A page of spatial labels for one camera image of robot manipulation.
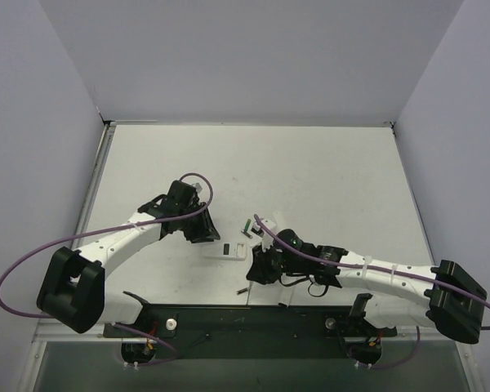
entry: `gray wall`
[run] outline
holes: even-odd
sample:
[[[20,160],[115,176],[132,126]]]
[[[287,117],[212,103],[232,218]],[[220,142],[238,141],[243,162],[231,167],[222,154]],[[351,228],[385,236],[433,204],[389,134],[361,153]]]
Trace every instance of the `gray wall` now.
[[[397,125],[435,259],[464,265],[490,299],[490,0],[463,3]],[[475,351],[490,390],[490,332]]]
[[[0,0],[0,274],[71,234],[102,123],[36,0]],[[50,253],[6,281],[10,305],[35,311]],[[0,391],[16,390],[36,320],[0,309]]]
[[[41,0],[108,119],[395,120],[462,0]]]

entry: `metal frame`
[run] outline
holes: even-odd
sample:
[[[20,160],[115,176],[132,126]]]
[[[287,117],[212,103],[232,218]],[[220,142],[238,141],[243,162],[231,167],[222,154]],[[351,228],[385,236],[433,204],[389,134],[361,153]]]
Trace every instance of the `metal frame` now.
[[[159,122],[148,121],[148,122],[118,122],[118,123],[149,123],[149,124],[159,124]],[[91,216],[92,208],[94,207],[94,202],[96,198],[96,193],[98,191],[98,187],[100,185],[101,176],[105,167],[105,162],[107,160],[107,156],[109,154],[109,148],[111,146],[114,132],[116,130],[117,123],[111,122],[106,124],[104,127],[104,133],[100,141],[100,145],[98,147],[96,153],[95,166],[93,168],[91,174],[91,182],[87,189],[86,198],[84,204],[82,205],[82,210],[80,212],[80,216],[78,218],[78,224],[76,228],[76,234],[82,233],[89,222],[89,218]],[[408,182],[408,188],[410,190],[412,200],[414,203],[414,207],[416,208],[417,218],[420,221],[421,230],[423,232],[423,236],[425,239],[425,243],[430,254],[430,259],[432,264],[434,265],[434,258],[432,256],[432,251],[430,248],[430,244],[425,232],[425,226],[423,224],[423,220],[421,219],[421,214],[419,212],[419,208],[417,206],[416,199],[414,197],[414,193]],[[79,247],[82,240],[75,240],[72,243],[72,247]],[[137,341],[145,341],[143,338],[120,338],[106,339],[103,337],[104,327],[101,325],[94,326],[88,332],[85,332],[81,335],[78,335],[70,328],[66,327],[60,323],[48,323],[48,322],[40,322],[38,323],[37,329],[34,333],[33,343],[31,344],[31,348],[29,350],[29,357],[27,359],[27,363],[24,367],[24,372],[22,377],[20,378],[19,391],[32,391],[36,386],[36,381],[38,379],[38,374],[40,371],[40,367],[42,364],[43,355],[45,353],[47,342],[52,341],[61,341],[61,342],[104,342],[104,343],[112,343],[113,341],[123,341],[123,342],[137,342]],[[391,339],[406,339],[406,340],[415,340],[416,339],[416,331],[411,328],[398,328],[398,335],[395,338]],[[447,340],[447,338],[437,331],[433,329],[421,329],[421,339],[423,341],[442,341]],[[465,373],[465,377],[468,383],[468,386],[473,392],[484,392],[483,380],[479,374],[477,361],[475,360],[474,351],[470,345],[464,345],[462,343],[456,343],[457,352],[459,354],[459,358],[461,360],[461,366],[463,367],[463,371]]]

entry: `table surface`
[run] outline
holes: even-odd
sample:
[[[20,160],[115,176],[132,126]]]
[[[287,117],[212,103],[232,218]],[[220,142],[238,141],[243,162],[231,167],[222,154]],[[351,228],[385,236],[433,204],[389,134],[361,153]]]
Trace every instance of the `table surface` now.
[[[384,127],[118,125],[87,230],[122,224],[186,172],[214,186],[209,210],[227,242],[247,240],[240,229],[252,214],[272,219],[279,211],[306,242],[407,265],[431,262],[394,136]],[[205,187],[201,199],[207,196]],[[116,269],[106,291],[162,304],[278,304],[278,283],[236,295],[249,284],[250,258],[203,259],[201,246],[182,233],[167,236]],[[296,287],[292,305],[351,305],[359,292],[331,288],[313,298],[307,287]]]

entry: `purple cable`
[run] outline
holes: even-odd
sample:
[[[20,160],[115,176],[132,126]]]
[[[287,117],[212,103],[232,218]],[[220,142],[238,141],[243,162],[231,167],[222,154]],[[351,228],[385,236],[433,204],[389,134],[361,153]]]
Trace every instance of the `purple cable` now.
[[[279,245],[281,245],[282,247],[284,247],[288,251],[294,253],[295,255],[298,255],[298,256],[303,257],[303,258],[310,260],[310,261],[315,261],[317,263],[334,265],[335,267],[351,268],[353,270],[362,270],[363,268],[365,268],[365,265],[341,264],[341,263],[337,263],[335,261],[319,259],[318,257],[313,257],[310,255],[307,255],[306,253],[300,252],[297,249],[294,249],[293,247],[291,247],[290,245],[285,243],[284,241],[282,241],[276,234],[274,234],[272,231],[270,231],[269,228],[263,224],[263,222],[261,221],[260,217],[257,214],[254,214],[254,219],[255,219],[256,223],[263,229],[263,231],[265,231],[270,237],[272,237],[274,239],[274,241],[276,241]],[[427,278],[425,276],[420,276],[420,275],[416,275],[416,274],[410,274],[408,272],[393,271],[392,269],[380,267],[377,265],[368,265],[366,268],[368,270],[385,272],[387,274],[394,274],[394,275],[398,275],[398,276],[403,276],[404,278],[422,280],[423,282],[432,283],[432,284],[438,285],[440,287],[445,287],[445,288],[448,288],[449,290],[452,290],[453,292],[456,292],[458,294],[466,296],[466,297],[470,298],[471,300],[476,301],[476,302],[480,303],[481,305],[484,305],[485,307],[490,309],[490,303],[486,302],[485,300],[479,298],[478,296],[475,296],[474,294],[472,294],[470,292],[466,292],[465,290],[462,290],[459,287],[453,286],[453,285],[445,283],[445,282],[441,282],[440,280]],[[481,330],[490,331],[490,325],[481,327]]]
[[[417,331],[417,339],[416,339],[416,345],[414,346],[414,350],[405,358],[400,359],[399,361],[396,361],[396,362],[388,363],[388,364],[382,364],[382,365],[375,364],[375,365],[372,365],[370,367],[366,363],[359,362],[359,361],[358,361],[358,363],[360,365],[366,367],[366,368],[369,368],[370,370],[387,370],[387,369],[396,368],[397,366],[403,365],[404,363],[406,363],[406,362],[410,361],[412,358],[414,358],[417,355],[417,353],[419,352],[419,346],[420,346],[420,342],[421,342],[421,331],[419,330],[419,327],[416,327],[416,331]],[[349,349],[349,356],[352,358],[352,347],[350,347],[350,349]]]
[[[161,339],[157,338],[156,336],[152,336],[149,333],[138,331],[137,329],[128,327],[127,325],[123,325],[120,323],[114,323],[113,327],[122,329],[122,330],[130,332],[130,333],[134,333],[135,335],[140,335],[142,337],[146,337],[147,339],[150,339],[151,341],[156,341],[156,343],[158,343],[159,345],[162,345],[163,347],[167,347],[170,351],[172,351],[172,353],[174,353],[174,355],[170,358],[155,359],[153,361],[148,361],[147,363],[142,363],[142,364],[138,363],[138,367],[159,365],[160,363],[171,362],[171,361],[174,361],[178,358],[178,352],[176,351],[176,349],[172,345],[169,345],[168,343],[166,343],[165,341],[162,341]]]
[[[173,222],[173,221],[181,221],[183,219],[188,219],[192,218],[193,216],[196,216],[198,214],[201,214],[205,210],[208,209],[209,205],[212,203],[212,198],[214,196],[214,189],[212,188],[211,183],[207,178],[202,176],[201,174],[198,173],[186,173],[183,176],[180,177],[180,181],[182,181],[184,178],[189,177],[189,176],[194,176],[202,179],[205,181],[207,184],[207,187],[209,188],[209,199],[207,200],[207,204],[205,204],[203,207],[201,207],[199,210],[195,212],[191,212],[189,214],[181,215],[181,216],[173,216],[170,218],[161,218],[161,219],[153,219],[153,220],[146,220],[143,222],[138,222],[136,223],[136,226],[146,226],[146,225],[153,225],[156,223],[165,223],[165,222]],[[95,231],[90,231],[88,233],[81,233],[81,234],[75,234],[75,235],[70,235],[69,237],[64,237],[60,239],[56,239],[55,241],[51,241],[50,243],[46,243],[45,245],[42,245],[41,247],[37,247],[36,249],[32,250],[31,252],[23,255],[20,259],[15,261],[6,271],[2,274],[0,277],[0,288],[2,287],[2,284],[4,280],[6,280],[7,276],[20,264],[22,264],[24,261],[28,260],[29,258],[33,257],[37,253],[44,251],[48,249],[49,247],[54,247],[55,245],[58,245],[59,243],[67,243],[69,241],[73,241],[74,239],[79,239],[79,238],[85,238],[85,237],[91,237],[92,235],[98,235],[98,234],[106,234],[106,233],[112,233],[114,231],[122,231],[122,230],[127,230],[127,229],[134,229],[134,225],[120,225],[120,226],[115,226],[115,227],[109,227],[107,229],[100,229],[100,230],[95,230]],[[36,313],[26,313],[22,312],[20,310],[15,310],[12,309],[10,306],[6,305],[2,298],[0,297],[0,307],[4,309],[6,312],[15,314],[20,317],[28,317],[32,319],[53,319],[52,316],[48,314],[36,314]]]

